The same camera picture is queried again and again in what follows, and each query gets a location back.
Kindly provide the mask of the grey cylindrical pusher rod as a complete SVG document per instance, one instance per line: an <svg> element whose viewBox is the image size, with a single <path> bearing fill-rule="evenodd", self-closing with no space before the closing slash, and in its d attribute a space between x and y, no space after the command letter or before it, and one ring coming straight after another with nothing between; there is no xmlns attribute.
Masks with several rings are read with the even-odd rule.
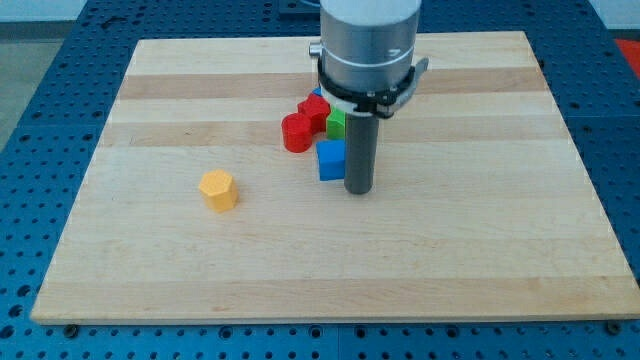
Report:
<svg viewBox="0 0 640 360"><path fill-rule="evenodd" d="M346 116L344 186L351 194L366 194L373 186L378 130L375 116Z"/></svg>

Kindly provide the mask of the black mounting ring clamp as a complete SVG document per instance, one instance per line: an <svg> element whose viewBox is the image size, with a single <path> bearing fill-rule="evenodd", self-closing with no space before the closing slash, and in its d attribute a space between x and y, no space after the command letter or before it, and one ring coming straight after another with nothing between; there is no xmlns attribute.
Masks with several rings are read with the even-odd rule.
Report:
<svg viewBox="0 0 640 360"><path fill-rule="evenodd" d="M375 116L389 119L413 97L429 59L424 57L409 68L407 75L396 85L380 91L357 92L340 87L328 77L321 59L317 61L318 84L324 99L345 114Z"/></svg>

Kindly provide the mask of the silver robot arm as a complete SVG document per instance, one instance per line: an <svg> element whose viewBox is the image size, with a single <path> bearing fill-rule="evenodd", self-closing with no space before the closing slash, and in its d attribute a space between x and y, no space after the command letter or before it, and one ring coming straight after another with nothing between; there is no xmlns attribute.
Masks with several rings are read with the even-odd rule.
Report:
<svg viewBox="0 0 640 360"><path fill-rule="evenodd" d="M317 60L322 96L345 113L344 187L373 187L379 121L410 101L429 59L414 59L421 0L321 0Z"/></svg>

